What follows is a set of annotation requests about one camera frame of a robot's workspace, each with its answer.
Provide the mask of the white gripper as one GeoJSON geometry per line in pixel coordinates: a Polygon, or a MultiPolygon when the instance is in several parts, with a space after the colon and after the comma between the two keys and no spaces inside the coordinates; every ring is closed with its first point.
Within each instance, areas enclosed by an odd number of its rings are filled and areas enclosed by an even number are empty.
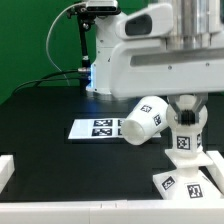
{"type": "Polygon", "coordinates": [[[178,94],[196,93],[191,109],[193,123],[208,101],[208,94],[224,90],[224,48],[163,51],[158,46],[118,45],[111,55],[109,89],[118,98],[170,95],[169,105],[178,124],[185,113],[178,94]]]}

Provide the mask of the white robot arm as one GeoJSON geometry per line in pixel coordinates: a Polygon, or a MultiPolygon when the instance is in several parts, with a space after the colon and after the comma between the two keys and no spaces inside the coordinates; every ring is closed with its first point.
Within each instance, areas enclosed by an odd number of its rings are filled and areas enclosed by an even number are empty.
{"type": "Polygon", "coordinates": [[[157,0],[114,14],[114,0],[91,0],[96,59],[87,91],[116,98],[224,91],[221,0],[157,0]]]}

